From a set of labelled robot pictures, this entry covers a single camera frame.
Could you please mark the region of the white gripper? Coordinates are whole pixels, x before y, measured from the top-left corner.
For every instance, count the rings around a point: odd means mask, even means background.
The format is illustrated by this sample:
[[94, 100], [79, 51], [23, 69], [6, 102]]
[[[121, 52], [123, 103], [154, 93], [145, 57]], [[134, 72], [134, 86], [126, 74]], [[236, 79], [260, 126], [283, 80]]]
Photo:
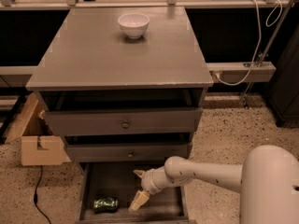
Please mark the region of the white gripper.
[[163, 167], [150, 169], [148, 171], [133, 170], [133, 172], [138, 177], [141, 177], [141, 187], [143, 190], [139, 190], [131, 202], [129, 207], [131, 212], [137, 211], [144, 205], [150, 199], [149, 194], [157, 194], [170, 184], [170, 179], [166, 175]]

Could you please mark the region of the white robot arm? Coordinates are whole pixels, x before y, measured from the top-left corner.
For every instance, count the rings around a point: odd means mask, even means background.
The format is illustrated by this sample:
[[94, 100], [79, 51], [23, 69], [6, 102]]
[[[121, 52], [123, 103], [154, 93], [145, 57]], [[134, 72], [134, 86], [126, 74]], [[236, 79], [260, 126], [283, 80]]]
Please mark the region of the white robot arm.
[[150, 196], [198, 179], [240, 194], [240, 224], [299, 224], [299, 160], [282, 147], [254, 148], [242, 164], [214, 164], [173, 156], [162, 167], [136, 170], [141, 187], [129, 209]]

